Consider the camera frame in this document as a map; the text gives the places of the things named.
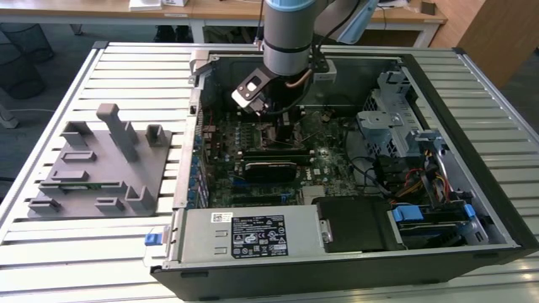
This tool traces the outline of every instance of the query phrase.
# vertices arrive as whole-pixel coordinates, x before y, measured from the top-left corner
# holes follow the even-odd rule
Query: table leg
[[[70,30],[73,31],[73,34],[79,36],[82,34],[82,25],[81,24],[69,24]]]
[[[440,27],[438,23],[424,24],[424,29],[418,33],[417,39],[414,40],[413,43],[413,47],[429,46],[438,27]]]
[[[204,20],[190,19],[188,21],[190,33],[193,34],[193,42],[204,43]]]
[[[10,112],[3,108],[1,104],[0,104],[0,124],[5,128],[15,128],[18,125],[17,118],[13,117]]]

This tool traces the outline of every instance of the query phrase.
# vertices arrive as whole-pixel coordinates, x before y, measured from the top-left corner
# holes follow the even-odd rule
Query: motherboard
[[[329,108],[302,109],[284,141],[274,139],[273,123],[244,120],[225,113],[217,121],[209,115],[205,123],[210,208],[302,205],[318,196],[357,194],[342,149],[349,117]],[[269,173],[261,182],[248,182],[249,163],[268,162],[289,165],[290,180]]]

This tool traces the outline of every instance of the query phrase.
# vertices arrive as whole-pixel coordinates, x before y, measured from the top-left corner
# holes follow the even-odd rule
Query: barcode sticker
[[[180,17],[180,18],[186,18],[186,14],[165,14],[165,17]]]
[[[229,223],[232,222],[233,213],[210,213],[212,223]]]

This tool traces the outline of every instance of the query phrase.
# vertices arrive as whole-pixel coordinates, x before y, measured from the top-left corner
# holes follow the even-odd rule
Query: robotic arm
[[[264,66],[245,78],[232,98],[245,111],[276,116],[286,113],[305,96],[312,75],[326,71],[322,41],[329,38],[356,43],[377,0],[264,2]],[[317,47],[312,44],[313,33],[324,36]]]

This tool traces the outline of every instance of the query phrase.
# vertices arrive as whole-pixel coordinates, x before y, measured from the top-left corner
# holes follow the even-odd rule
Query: mesh waste bin
[[[0,87],[15,99],[33,97],[45,88],[35,67],[14,44],[0,44]]]
[[[53,57],[49,41],[38,24],[0,23],[0,30],[31,62],[45,62]]]

